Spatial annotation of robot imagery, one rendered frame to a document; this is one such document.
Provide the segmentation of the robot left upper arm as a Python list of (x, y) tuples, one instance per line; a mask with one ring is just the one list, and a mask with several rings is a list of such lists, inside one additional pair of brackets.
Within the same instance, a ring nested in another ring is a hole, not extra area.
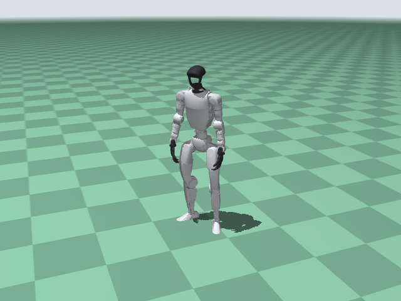
[(213, 121), (214, 129), (222, 129), (222, 97), (215, 93), (208, 94), (209, 103), (213, 106), (215, 121)]

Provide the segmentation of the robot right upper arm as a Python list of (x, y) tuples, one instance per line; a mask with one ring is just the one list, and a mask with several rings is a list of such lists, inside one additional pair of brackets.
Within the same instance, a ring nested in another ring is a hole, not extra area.
[(185, 103), (184, 103), (184, 93), (186, 90), (179, 91), (176, 94), (176, 111), (177, 113), (174, 115), (174, 122), (177, 122), (181, 124), (184, 121), (184, 108), (185, 108)]

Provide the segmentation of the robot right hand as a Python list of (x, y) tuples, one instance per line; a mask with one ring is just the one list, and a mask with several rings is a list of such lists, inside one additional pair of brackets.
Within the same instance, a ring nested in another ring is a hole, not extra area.
[(175, 146), (176, 146), (176, 144), (175, 144), (175, 140), (174, 139), (172, 139), (171, 141), (170, 141), (170, 153), (171, 153), (171, 155), (172, 155), (172, 158), (173, 158), (173, 161), (174, 162), (176, 162), (176, 163), (179, 163), (179, 161), (178, 161), (178, 159), (176, 158), (176, 156), (175, 156), (175, 150), (174, 150), (174, 148), (175, 148)]

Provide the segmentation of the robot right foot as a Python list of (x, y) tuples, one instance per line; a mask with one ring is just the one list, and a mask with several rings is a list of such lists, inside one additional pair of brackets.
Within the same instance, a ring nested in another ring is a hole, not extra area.
[(192, 213), (191, 215), (189, 213), (185, 213), (183, 216), (177, 218), (177, 221), (187, 221), (187, 220), (190, 220), (193, 218), (198, 218), (198, 217), (199, 217), (199, 213), (197, 211), (194, 211), (194, 214)]

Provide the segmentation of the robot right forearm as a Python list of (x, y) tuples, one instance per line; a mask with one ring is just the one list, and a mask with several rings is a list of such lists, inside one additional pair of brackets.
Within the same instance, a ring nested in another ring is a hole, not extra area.
[(171, 138), (169, 140), (169, 142), (174, 139), (175, 140), (175, 144), (177, 143), (177, 138), (179, 136), (179, 130), (180, 130), (181, 125), (177, 122), (174, 122), (174, 118), (173, 118), (173, 123), (172, 123), (172, 131), (171, 131)]

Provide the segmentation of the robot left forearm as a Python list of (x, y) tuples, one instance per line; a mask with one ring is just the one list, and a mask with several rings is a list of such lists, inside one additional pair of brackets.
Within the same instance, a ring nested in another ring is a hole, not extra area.
[(225, 152), (226, 151), (226, 146), (225, 146), (225, 137), (224, 137), (225, 131), (224, 131), (224, 122), (223, 121), (221, 121), (221, 127), (222, 127), (222, 129), (219, 129), (219, 130), (216, 131), (216, 135), (217, 135), (217, 151), (218, 151), (219, 147), (222, 147), (223, 148), (222, 152)]

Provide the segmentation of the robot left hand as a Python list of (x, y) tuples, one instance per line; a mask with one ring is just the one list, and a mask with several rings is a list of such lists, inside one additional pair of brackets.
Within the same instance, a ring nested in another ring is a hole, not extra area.
[(218, 156), (218, 158), (217, 158), (217, 162), (213, 165), (213, 167), (215, 167), (214, 169), (211, 169), (211, 170), (213, 170), (213, 171), (215, 171), (215, 170), (217, 170), (218, 168), (220, 168), (220, 166), (221, 166), (221, 164), (222, 164), (222, 161), (223, 161), (223, 155), (225, 154), (224, 152), (222, 152), (223, 151), (223, 148), (222, 147), (219, 147), (218, 148), (218, 154), (219, 154), (219, 156)]

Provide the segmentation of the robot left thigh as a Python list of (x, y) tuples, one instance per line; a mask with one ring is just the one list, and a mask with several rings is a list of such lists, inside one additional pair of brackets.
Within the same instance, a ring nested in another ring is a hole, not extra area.
[(213, 165), (217, 162), (217, 158), (219, 154), (217, 153), (217, 145), (213, 144), (212, 142), (207, 144), (207, 151), (206, 151), (206, 164), (207, 164), (207, 169), (209, 169), (209, 178), (210, 178), (210, 183), (209, 183), (209, 192), (212, 193), (213, 190), (219, 191), (219, 169), (213, 171), (211, 169), (214, 169)]

